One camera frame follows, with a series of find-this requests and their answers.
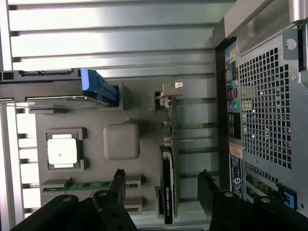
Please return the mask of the grey square block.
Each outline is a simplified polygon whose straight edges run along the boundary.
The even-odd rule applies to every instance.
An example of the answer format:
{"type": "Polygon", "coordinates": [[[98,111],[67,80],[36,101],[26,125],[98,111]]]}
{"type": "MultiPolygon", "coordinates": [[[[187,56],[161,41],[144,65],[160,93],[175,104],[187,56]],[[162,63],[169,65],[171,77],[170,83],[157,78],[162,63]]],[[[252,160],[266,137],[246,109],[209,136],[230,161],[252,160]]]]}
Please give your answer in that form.
{"type": "Polygon", "coordinates": [[[134,123],[108,125],[103,130],[107,160],[134,160],[140,155],[139,127],[134,123]]]}

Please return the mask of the grey parts rack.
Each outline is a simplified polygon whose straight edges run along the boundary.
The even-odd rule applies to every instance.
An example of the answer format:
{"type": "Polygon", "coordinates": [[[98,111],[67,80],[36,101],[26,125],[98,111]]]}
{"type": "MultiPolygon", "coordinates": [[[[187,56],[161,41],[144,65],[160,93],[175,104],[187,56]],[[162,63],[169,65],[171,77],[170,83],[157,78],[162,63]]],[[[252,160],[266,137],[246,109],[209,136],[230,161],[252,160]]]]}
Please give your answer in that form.
{"type": "MultiPolygon", "coordinates": [[[[162,203],[160,146],[164,141],[162,122],[167,111],[160,105],[163,81],[149,79],[108,80],[119,88],[119,105],[72,110],[34,110],[37,125],[38,167],[41,202],[66,192],[43,192],[44,188],[66,187],[71,183],[109,182],[117,169],[126,173],[128,189],[125,207],[132,214],[159,214],[162,203]],[[140,155],[134,160],[107,160],[103,130],[108,125],[134,123],[139,127],[140,155]],[[47,141],[77,140],[80,167],[49,169],[47,141]]],[[[91,190],[68,191],[84,199],[91,190]]]]}

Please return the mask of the grey metal PC case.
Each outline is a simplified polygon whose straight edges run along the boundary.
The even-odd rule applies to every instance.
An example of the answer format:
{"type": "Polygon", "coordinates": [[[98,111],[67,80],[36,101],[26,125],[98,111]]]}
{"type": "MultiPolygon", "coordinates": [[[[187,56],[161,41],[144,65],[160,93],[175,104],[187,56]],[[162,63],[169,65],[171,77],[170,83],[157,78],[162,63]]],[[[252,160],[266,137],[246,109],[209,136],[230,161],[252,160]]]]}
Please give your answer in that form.
{"type": "Polygon", "coordinates": [[[308,217],[308,0],[236,0],[213,40],[222,186],[253,202],[280,183],[308,217]]]}

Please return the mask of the green RAM stick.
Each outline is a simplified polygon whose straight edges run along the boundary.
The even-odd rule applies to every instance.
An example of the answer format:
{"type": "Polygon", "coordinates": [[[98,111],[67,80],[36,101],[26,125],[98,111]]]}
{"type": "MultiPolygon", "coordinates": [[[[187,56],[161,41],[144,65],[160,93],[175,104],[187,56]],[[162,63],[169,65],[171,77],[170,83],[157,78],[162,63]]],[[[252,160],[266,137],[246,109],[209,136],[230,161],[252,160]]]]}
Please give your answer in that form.
{"type": "Polygon", "coordinates": [[[109,189],[110,182],[88,182],[88,183],[71,183],[66,187],[58,188],[44,188],[44,193],[51,192],[68,192],[68,191],[82,191],[82,190],[106,190],[109,189]]]}

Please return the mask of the hard disk with blue carrier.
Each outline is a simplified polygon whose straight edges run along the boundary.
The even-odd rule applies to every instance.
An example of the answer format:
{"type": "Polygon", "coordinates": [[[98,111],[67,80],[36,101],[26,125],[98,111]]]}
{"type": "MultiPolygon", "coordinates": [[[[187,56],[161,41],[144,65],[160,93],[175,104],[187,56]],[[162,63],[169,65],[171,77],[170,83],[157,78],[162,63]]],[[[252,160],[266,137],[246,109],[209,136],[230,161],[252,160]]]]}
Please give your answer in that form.
{"type": "Polygon", "coordinates": [[[86,68],[0,71],[0,104],[7,103],[34,110],[115,107],[119,88],[86,68]]]}

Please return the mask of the blue card retention clip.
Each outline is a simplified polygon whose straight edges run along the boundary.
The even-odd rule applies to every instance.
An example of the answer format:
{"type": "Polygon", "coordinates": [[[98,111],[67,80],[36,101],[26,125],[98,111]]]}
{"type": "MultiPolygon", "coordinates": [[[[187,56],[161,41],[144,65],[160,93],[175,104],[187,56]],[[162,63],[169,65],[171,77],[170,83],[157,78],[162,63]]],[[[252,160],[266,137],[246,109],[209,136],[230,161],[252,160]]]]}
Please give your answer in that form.
{"type": "Polygon", "coordinates": [[[297,193],[280,183],[276,184],[276,186],[284,204],[294,210],[297,210],[297,193]]]}

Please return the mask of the silver CPU chip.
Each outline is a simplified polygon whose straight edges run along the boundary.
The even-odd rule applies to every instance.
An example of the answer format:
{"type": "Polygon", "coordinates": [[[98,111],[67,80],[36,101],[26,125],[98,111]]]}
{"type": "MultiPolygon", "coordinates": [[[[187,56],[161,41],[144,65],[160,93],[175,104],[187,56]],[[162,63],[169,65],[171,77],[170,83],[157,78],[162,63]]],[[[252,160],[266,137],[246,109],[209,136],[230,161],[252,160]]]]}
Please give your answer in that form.
{"type": "Polygon", "coordinates": [[[75,138],[56,138],[47,141],[48,167],[80,167],[77,140],[75,138]]]}

